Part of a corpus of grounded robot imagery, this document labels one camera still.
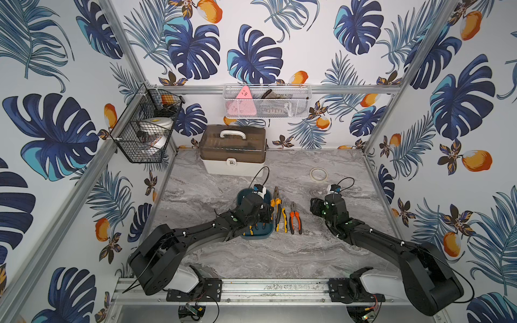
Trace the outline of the orange long nose pliers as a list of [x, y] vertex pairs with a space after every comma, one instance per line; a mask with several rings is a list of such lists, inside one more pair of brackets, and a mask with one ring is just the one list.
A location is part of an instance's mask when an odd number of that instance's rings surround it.
[[289, 230], [291, 234], [295, 234], [297, 232], [302, 235], [302, 221], [296, 208], [296, 203], [294, 202], [291, 204], [291, 212], [289, 213], [289, 216]]

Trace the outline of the orange black cutting pliers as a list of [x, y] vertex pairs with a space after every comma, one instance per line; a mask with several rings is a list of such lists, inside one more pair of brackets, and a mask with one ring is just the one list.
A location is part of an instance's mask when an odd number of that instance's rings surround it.
[[273, 198], [271, 200], [271, 206], [273, 207], [273, 229], [275, 231], [279, 231], [280, 224], [280, 215], [281, 215], [281, 199], [280, 199], [280, 189], [279, 187], [275, 187], [273, 191]]

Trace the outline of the yellow black combination pliers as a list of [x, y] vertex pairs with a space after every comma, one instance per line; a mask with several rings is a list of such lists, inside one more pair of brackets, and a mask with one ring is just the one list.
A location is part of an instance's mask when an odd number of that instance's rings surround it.
[[285, 213], [285, 209], [278, 205], [277, 215], [275, 218], [275, 230], [280, 232], [283, 230], [285, 233], [287, 232], [287, 215]]

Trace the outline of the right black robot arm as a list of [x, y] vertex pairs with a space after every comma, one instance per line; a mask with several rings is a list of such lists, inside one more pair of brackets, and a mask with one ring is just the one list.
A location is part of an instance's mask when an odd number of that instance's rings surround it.
[[401, 272], [405, 296], [422, 314], [433, 316], [464, 296], [457, 274], [435, 245], [404, 242], [351, 218], [338, 193], [324, 199], [312, 198], [310, 212], [324, 219], [330, 232], [340, 240], [396, 266]]

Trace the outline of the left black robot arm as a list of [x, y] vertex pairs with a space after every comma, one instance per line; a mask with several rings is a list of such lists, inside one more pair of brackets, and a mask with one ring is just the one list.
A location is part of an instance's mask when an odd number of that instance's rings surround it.
[[129, 266], [147, 296], [171, 283], [183, 258], [208, 244], [241, 237], [258, 223], [270, 223], [273, 207], [255, 193], [246, 195], [241, 204], [198, 226], [171, 229], [158, 226], [129, 257]]

